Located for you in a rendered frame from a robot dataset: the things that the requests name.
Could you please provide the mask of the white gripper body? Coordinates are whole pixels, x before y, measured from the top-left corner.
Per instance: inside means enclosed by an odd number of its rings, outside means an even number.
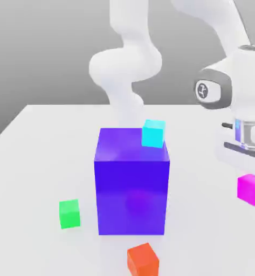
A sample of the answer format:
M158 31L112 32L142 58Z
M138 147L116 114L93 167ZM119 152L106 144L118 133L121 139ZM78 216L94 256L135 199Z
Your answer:
M255 175L255 151L243 149L225 141L216 142L216 156L219 160L247 174Z

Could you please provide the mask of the small magenta cube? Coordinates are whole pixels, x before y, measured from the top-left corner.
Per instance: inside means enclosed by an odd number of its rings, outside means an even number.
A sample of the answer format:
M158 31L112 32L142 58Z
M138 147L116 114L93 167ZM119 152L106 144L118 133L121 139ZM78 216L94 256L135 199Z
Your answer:
M247 174L237 179L237 197L255 206L255 175Z

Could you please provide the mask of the small cyan cube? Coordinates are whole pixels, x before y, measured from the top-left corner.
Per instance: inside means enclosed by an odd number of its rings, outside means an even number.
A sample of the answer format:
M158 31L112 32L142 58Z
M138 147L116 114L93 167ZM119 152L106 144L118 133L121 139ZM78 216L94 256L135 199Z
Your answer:
M142 146L162 148L165 139L165 129L165 121L146 120L142 127Z

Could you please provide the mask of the small orange cube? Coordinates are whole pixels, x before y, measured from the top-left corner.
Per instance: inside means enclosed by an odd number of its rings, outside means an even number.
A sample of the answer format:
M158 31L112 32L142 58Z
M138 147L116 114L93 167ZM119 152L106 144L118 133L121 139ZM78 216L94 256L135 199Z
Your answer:
M158 276L159 258L149 243L127 250L127 267L132 276Z

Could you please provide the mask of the small green cube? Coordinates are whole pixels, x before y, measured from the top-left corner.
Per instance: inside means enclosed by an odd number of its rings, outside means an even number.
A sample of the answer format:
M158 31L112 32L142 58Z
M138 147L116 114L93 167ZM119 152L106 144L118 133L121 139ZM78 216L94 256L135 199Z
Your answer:
M77 199L59 202L59 219L62 229L81 226L80 209Z

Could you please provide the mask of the large blue box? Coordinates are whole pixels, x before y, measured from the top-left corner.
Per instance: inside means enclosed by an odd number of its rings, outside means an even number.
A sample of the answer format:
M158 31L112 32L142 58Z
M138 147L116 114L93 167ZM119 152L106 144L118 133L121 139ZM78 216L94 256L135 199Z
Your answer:
M170 158L140 128L101 128L94 157L100 235L163 235Z

